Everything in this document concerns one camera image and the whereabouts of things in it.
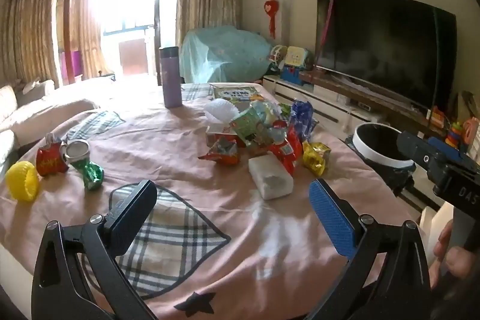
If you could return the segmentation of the person's right hand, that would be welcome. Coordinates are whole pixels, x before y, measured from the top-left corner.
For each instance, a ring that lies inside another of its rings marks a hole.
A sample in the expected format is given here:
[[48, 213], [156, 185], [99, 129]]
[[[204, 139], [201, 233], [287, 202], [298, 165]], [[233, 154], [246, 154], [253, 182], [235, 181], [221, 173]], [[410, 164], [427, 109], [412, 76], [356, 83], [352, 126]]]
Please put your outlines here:
[[440, 266], [446, 266], [452, 275], [463, 280], [469, 275], [476, 261], [477, 256], [474, 253], [461, 247], [455, 246], [448, 249], [452, 226], [453, 220], [451, 219], [440, 233], [433, 249], [436, 259], [429, 268], [431, 288], [435, 288], [439, 282]]

